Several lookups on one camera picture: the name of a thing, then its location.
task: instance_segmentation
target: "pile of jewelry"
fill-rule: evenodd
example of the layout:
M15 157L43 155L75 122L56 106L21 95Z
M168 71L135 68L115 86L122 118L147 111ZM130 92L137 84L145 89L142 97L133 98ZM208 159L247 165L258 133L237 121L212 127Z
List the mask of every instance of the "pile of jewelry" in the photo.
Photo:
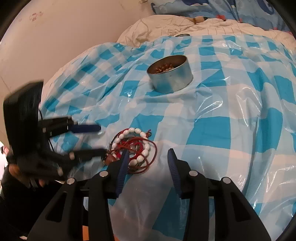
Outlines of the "pile of jewelry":
M105 165L109 165L111 162L119 160L122 150L127 149L130 153L134 153L134 156L130 157L128 172L132 174L145 172L154 162L157 154L156 144L148 139L150 136L151 130L143 132L139 128L131 127L120 131L109 143L109 150L106 158L103 160ZM151 150L151 146L154 146L155 153L149 162L147 157Z

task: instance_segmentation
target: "white bead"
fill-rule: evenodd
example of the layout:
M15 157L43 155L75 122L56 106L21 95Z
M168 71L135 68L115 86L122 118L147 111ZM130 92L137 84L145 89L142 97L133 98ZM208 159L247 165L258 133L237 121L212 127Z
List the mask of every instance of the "white bead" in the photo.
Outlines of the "white bead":
M135 129L135 132L136 132L137 134L140 134L140 133L141 133L141 130L140 130L139 128L136 128L136 129Z
M138 164L138 162L137 162L136 159L132 159L132 160L130 161L130 163L129 163L129 165L132 166L132 167L134 167L134 166L137 165L137 164Z
M142 155L139 155L139 156L137 157L137 161L138 161L138 162L142 162L142 161L144 161L144 157L143 157Z
M149 149L150 149L150 145L149 145L149 143L146 143L146 144L144 145L144 149L145 149L145 150L149 150Z
M143 140L143 143L144 144L148 144L149 142L148 141L145 141L145 140Z
M140 133L140 137L143 137L143 138L146 137L146 133L142 131L142 132Z
M148 150L143 150L143 151L142 151L142 155L143 155L143 156L147 156L148 153L149 153Z

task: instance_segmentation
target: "blue ribbed fingertip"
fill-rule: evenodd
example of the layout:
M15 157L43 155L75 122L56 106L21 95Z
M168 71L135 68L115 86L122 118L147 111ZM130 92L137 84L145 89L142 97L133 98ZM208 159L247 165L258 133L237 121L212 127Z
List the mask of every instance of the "blue ribbed fingertip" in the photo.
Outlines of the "blue ribbed fingertip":
M123 186L124 186L124 180L126 178L126 174L128 172L128 163L129 163L129 151L128 150L124 150L122 152L123 155L123 161L121 164L121 167L119 169L119 173L117 176L117 183L116 183L116 190L115 193L117 195L117 197L119 196L119 194L121 194Z
M176 193L178 195L181 195L181 179L180 175L176 166L176 161L178 161L175 152L173 149L168 150L168 166L170 168L170 174L173 179L174 187L176 190Z

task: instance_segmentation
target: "blue and white plastic tablecloth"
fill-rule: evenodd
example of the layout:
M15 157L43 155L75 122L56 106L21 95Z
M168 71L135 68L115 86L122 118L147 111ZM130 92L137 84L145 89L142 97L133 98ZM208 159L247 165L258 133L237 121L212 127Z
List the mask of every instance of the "blue and white plastic tablecloth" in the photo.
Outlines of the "blue and white plastic tablecloth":
M175 93L154 91L148 66L177 54L187 56L192 83ZM106 147L128 127L152 130L156 161L146 173L129 175L122 194L109 202L120 241L182 240L189 201L180 200L173 188L169 148L207 178L230 177L272 240L292 218L296 60L281 43L253 35L161 37L140 48L105 43L76 58L53 85L43 102L45 117L72 115L103 127L100 135L53 138L57 152ZM93 159L71 174L86 179L101 168L100 159Z

